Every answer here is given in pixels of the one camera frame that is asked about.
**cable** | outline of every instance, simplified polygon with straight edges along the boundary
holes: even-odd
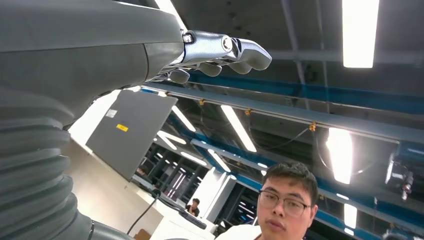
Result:
[[[310,129],[309,127],[305,128],[305,129],[304,129],[304,130],[302,130],[299,134],[297,134],[295,137],[293,137],[292,139],[290,139],[290,140],[289,140],[289,141],[287,141],[287,142],[283,142],[283,143],[278,144],[278,145],[275,145],[275,146],[261,146],[261,145],[260,145],[260,144],[258,144],[258,143],[255,141],[255,139],[253,138],[253,135],[252,135],[252,117],[251,117],[251,115],[250,115],[250,114],[248,115],[248,130],[249,130],[250,138],[251,138],[252,142],[253,142],[256,146],[258,146],[259,148],[264,149],[264,150],[276,149],[276,148],[280,148],[280,147],[282,147],[282,146],[284,146],[284,145],[287,145],[287,144],[289,144],[289,143],[293,142],[294,140],[296,140],[298,137],[300,137],[302,134],[304,134],[304,133],[305,133],[306,131],[308,131],[309,129]]]
[[[153,204],[156,203],[156,200],[158,200],[158,198],[161,196],[161,191],[159,189],[154,189],[152,192],[149,192],[149,193],[152,195],[155,195],[153,202],[150,203],[150,205],[146,208],[146,210],[144,210],[144,212],[134,221],[134,223],[129,228],[128,232],[126,232],[127,235],[130,234],[131,230],[133,230],[136,223],[147,213],[147,211],[153,206]]]

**person in background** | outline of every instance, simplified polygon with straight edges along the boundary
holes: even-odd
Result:
[[[147,178],[148,173],[149,173],[149,169],[144,165],[139,166],[137,168],[137,171],[135,172],[135,174],[141,178]]]
[[[259,226],[233,226],[216,240],[301,240],[318,211],[317,200],[317,180],[304,164],[276,164],[262,179]]]
[[[197,217],[199,216],[199,209],[198,209],[199,203],[200,203],[200,200],[197,198],[194,198],[193,203],[191,205],[188,204],[187,206],[185,206],[185,209],[188,211],[188,213]]]

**white desk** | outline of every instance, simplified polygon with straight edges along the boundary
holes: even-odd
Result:
[[[130,183],[128,188],[133,189],[137,195],[139,195],[148,204],[153,202],[154,198],[135,184]],[[167,240],[175,238],[188,240],[215,239],[215,236],[209,232],[213,224],[207,220],[200,219],[200,221],[205,222],[208,226],[206,229],[201,229],[182,217],[176,210],[169,208],[160,201],[156,201],[149,211],[157,211],[162,216],[162,219],[151,235],[150,240]],[[140,221],[149,221],[149,219],[142,218]]]

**gray panel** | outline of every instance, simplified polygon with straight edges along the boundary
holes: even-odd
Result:
[[[129,180],[176,102],[173,97],[123,90],[110,107],[116,114],[103,117],[87,146]],[[127,131],[118,129],[118,124]]]

